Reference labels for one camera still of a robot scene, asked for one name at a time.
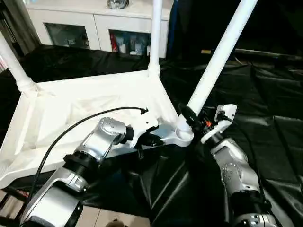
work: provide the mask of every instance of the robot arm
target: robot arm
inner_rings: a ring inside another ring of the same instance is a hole
[[[235,111],[236,106],[225,105],[218,107],[217,113],[224,113],[233,119]],[[193,132],[202,137],[201,142],[212,147],[211,153],[220,167],[222,183],[234,213],[233,226],[276,227],[275,219],[264,208],[258,176],[249,166],[247,156],[235,141],[224,139],[221,135],[231,123],[222,120],[213,127],[208,119],[200,122],[187,106],[182,107],[181,112]],[[151,133],[161,141],[156,146],[171,143],[182,147],[186,145],[172,126],[158,125],[149,112],[133,122],[132,127],[112,118],[102,118],[75,152],[64,157],[63,167],[55,171],[32,198],[21,218],[22,226],[30,222],[45,227],[75,226],[82,204],[69,191],[84,192],[95,180],[95,172],[113,145],[129,141],[128,146],[133,148],[148,129],[153,129]]]
[[[222,136],[222,132],[232,124],[225,119],[233,120],[236,108],[235,105],[218,106],[215,115],[218,124],[212,126],[204,118],[196,132],[200,132],[201,142],[211,147],[211,154],[221,170],[221,180],[233,211],[232,226],[277,227],[274,217],[264,204],[258,175],[249,166],[246,154],[233,139]],[[218,120],[219,115],[224,116],[222,120]],[[192,119],[189,119],[189,124],[193,125]]]
[[[142,131],[144,127],[137,129],[138,133]],[[75,226],[82,204],[69,192],[84,192],[95,180],[95,173],[111,147],[133,138],[132,127],[109,117],[102,118],[74,153],[64,157],[63,167],[54,172],[28,203],[21,218],[22,226],[33,223],[45,227]]]

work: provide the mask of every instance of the glass cabinet door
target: glass cabinet door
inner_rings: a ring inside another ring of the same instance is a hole
[[[149,55],[151,51],[150,33],[109,29],[109,36],[113,52],[131,55]]]
[[[44,23],[53,45],[89,49],[84,26]]]

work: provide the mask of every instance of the white pole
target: white pole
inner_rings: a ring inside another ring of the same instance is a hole
[[[0,55],[5,61],[8,69],[16,80],[19,91],[28,91],[35,87],[35,83],[24,72],[19,61],[15,57],[10,46],[6,42],[2,32],[0,31]]]
[[[151,22],[151,54],[150,64],[148,66],[149,75],[160,74],[159,66],[159,46],[161,33],[161,17],[162,17],[162,2],[163,0],[153,0],[152,7],[152,22]]]
[[[258,0],[241,0],[188,106],[199,115]]]

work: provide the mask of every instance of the cabinet door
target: cabinet door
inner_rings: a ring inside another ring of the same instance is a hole
[[[100,50],[92,14],[28,10],[42,44]]]
[[[111,35],[120,33],[147,33],[152,32],[152,20],[133,17],[117,17],[109,15],[94,15],[100,47],[103,51],[112,51]],[[159,56],[166,56],[166,46],[168,37],[168,21],[161,21],[160,51]]]

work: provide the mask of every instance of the floor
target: floor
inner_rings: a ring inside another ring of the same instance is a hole
[[[0,190],[0,200],[5,193]],[[0,216],[14,218],[23,202],[14,197],[10,197],[4,208],[0,211]],[[76,227],[150,227],[147,218],[130,214],[123,214],[109,210],[102,210],[93,207],[84,207]]]

